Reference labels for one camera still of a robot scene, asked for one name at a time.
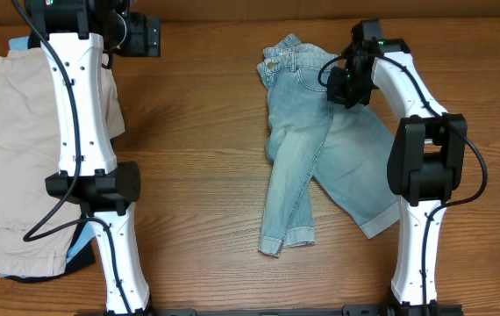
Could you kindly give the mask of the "light blue denim shorts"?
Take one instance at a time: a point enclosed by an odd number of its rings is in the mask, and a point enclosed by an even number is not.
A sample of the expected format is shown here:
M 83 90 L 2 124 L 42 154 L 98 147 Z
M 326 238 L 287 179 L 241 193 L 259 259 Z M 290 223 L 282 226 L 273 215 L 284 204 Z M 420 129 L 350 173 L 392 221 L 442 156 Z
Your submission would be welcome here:
M 312 180 L 368 238 L 396 223 L 397 197 L 386 175 L 394 137 L 368 107 L 348 110 L 328 101 L 320 81 L 333 54 L 290 34 L 263 56 L 257 71 L 268 94 L 266 155 L 273 169 L 259 251 L 279 256 L 315 243 Z

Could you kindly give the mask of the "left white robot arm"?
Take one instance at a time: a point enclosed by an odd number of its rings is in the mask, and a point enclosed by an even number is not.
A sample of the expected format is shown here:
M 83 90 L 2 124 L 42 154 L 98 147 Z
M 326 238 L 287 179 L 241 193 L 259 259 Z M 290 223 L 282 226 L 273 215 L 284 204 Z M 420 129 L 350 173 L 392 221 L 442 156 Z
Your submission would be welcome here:
M 119 162 L 102 112 L 102 72 L 113 55 L 158 57 L 161 21 L 132 12 L 124 0 L 14 2 L 46 54 L 60 127 L 58 170 L 46 179 L 55 207 L 23 240 L 46 238 L 66 228 L 41 228 L 64 203 L 79 205 L 75 224 L 91 226 L 106 284 L 107 315 L 154 315 L 143 275 L 134 213 L 141 181 L 136 162 Z

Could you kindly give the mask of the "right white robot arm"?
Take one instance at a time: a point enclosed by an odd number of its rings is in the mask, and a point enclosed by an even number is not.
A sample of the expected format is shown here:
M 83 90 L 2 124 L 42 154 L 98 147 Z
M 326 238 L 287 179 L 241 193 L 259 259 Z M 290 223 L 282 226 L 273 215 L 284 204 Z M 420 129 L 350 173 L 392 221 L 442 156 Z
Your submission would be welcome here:
M 435 270 L 446 203 L 461 182 L 467 122 L 436 102 L 414 67 L 403 39 L 385 39 L 378 20 L 352 28 L 342 51 L 343 68 L 330 71 L 327 98 L 350 109 L 367 104 L 371 92 L 385 96 L 398 121 L 387 162 L 387 181 L 398 196 L 398 256 L 387 301 L 350 305 L 345 315 L 462 316 L 461 305 L 437 301 Z

